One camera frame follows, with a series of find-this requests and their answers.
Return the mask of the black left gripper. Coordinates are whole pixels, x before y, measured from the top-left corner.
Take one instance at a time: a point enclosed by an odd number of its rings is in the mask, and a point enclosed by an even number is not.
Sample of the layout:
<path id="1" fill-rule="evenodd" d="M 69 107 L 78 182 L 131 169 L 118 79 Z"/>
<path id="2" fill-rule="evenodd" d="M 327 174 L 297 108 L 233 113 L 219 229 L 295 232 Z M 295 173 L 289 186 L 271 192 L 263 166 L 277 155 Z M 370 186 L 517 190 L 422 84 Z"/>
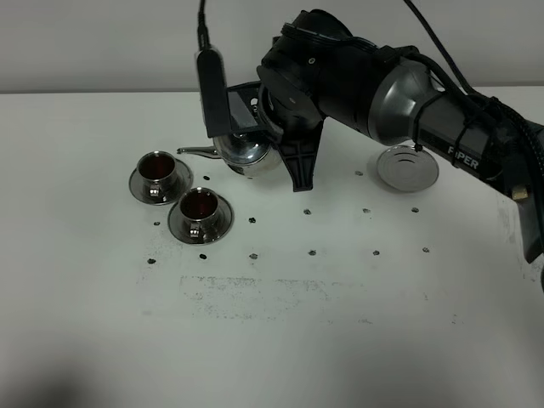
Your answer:
<path id="1" fill-rule="evenodd" d="M 257 73 L 263 88 L 261 113 L 294 192 L 313 189 L 326 118 L 386 143 L 371 107 L 399 63 L 395 48 L 354 36 L 323 10 L 302 11 L 284 24 Z"/>

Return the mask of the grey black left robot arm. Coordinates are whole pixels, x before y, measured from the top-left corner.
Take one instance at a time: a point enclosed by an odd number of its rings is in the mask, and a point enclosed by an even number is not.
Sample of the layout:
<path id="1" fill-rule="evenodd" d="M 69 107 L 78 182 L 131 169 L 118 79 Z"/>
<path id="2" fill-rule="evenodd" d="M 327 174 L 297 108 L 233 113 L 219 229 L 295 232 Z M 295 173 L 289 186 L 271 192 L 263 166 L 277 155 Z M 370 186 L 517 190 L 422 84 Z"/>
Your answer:
<path id="1" fill-rule="evenodd" d="M 519 204 L 524 258 L 543 254 L 543 127 L 471 88 L 414 46 L 377 46 L 303 11 L 257 68 L 258 114 L 295 191 L 313 187 L 328 118 L 386 146 L 410 140 Z"/>

